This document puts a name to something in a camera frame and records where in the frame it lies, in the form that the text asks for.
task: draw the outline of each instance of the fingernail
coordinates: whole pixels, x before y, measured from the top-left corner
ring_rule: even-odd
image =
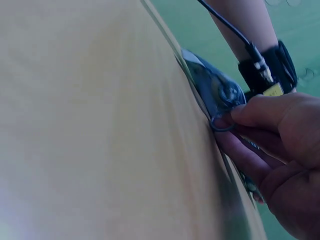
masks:
[[[234,118],[236,118],[237,116],[239,116],[245,106],[246,106],[246,105],[244,105],[244,104],[243,104],[243,105],[236,106],[236,107],[231,111],[231,117],[234,119]]]

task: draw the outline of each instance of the metal ring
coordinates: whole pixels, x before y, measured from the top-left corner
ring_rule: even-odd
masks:
[[[232,124],[231,126],[226,127],[226,128],[217,128],[217,127],[215,126],[215,120],[216,120],[216,119],[217,119],[216,117],[213,117],[213,118],[211,119],[211,121],[210,121],[210,126],[211,126],[211,128],[212,128],[212,130],[213,130],[214,132],[217,132],[217,133],[229,132],[230,130],[232,130],[232,129],[236,126],[236,124],[234,123],[234,124]]]

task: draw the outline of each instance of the black wrist strap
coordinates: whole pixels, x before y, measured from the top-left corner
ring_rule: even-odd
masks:
[[[279,41],[278,46],[268,49],[261,55],[269,66],[274,84],[279,83],[284,94],[290,93],[297,86],[298,78],[295,66],[283,42]],[[272,86],[257,72],[251,59],[240,62],[238,68],[250,88],[250,92],[246,94],[248,98],[262,94]]]

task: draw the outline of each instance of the green background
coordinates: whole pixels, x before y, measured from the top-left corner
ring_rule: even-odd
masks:
[[[238,72],[236,58],[197,0],[152,2],[183,48],[205,58],[235,79],[244,90],[248,89]],[[320,1],[267,0],[266,3],[277,37],[285,43],[299,76],[297,90],[320,97]],[[294,239],[266,205],[258,208],[268,239]]]

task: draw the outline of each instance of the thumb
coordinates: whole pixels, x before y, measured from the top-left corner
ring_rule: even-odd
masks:
[[[231,117],[239,125],[277,133],[279,124],[290,108],[308,98],[310,96],[301,93],[289,93],[282,96],[257,95],[247,105],[234,108],[231,111]]]

